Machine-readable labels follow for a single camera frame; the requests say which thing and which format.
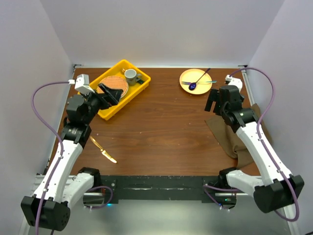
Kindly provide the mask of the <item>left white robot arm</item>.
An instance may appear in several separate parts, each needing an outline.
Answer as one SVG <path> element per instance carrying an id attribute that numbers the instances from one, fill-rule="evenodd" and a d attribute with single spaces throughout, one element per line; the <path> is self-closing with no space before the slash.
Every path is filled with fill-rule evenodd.
<path id="1" fill-rule="evenodd" d="M 24 216 L 30 226 L 39 234 L 40 228 L 62 231 L 70 217 L 71 209 L 86 192 L 108 193 L 113 190 L 102 184 L 98 169 L 82 168 L 74 180 L 67 184 L 68 177 L 91 134 L 90 123 L 98 111 L 106 110 L 119 103 L 122 89 L 111 89 L 103 84 L 98 86 L 99 94 L 88 85 L 78 86 L 79 94 L 69 98 L 66 117 L 56 154 L 44 179 L 32 196 L 25 196 L 21 202 Z"/>

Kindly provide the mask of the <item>gold butter knife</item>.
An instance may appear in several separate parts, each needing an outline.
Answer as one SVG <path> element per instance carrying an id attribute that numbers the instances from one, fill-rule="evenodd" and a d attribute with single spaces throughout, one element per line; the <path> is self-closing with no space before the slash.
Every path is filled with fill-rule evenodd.
<path id="1" fill-rule="evenodd" d="M 117 164 L 117 160 L 115 160 L 93 137 L 90 137 L 92 143 L 100 149 L 100 152 L 103 156 L 105 156 L 112 163 Z"/>

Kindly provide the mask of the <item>brown cloth napkin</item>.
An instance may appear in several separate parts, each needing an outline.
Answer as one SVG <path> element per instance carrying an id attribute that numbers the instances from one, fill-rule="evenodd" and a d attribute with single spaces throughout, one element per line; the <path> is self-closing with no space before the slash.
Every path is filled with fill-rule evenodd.
<path id="1" fill-rule="evenodd" d="M 227 156 L 237 160 L 237 168 L 243 168 L 254 162 L 244 143 L 231 127 L 225 124 L 221 116 L 212 116 L 205 123 Z"/>

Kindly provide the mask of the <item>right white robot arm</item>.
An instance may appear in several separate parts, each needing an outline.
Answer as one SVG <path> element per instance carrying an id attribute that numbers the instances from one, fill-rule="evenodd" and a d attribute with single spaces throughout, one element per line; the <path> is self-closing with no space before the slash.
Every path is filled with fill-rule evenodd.
<path id="1" fill-rule="evenodd" d="M 218 187 L 223 192 L 238 189 L 250 195 L 263 213 L 289 205 L 294 205 L 296 213 L 299 213 L 298 197 L 304 180 L 300 175 L 294 176 L 280 161 L 255 112 L 251 108 L 242 107 L 243 100 L 238 87 L 222 86 L 210 91 L 205 110 L 221 116 L 239 137 L 256 163 L 261 177 L 250 176 L 231 167 L 220 171 Z"/>

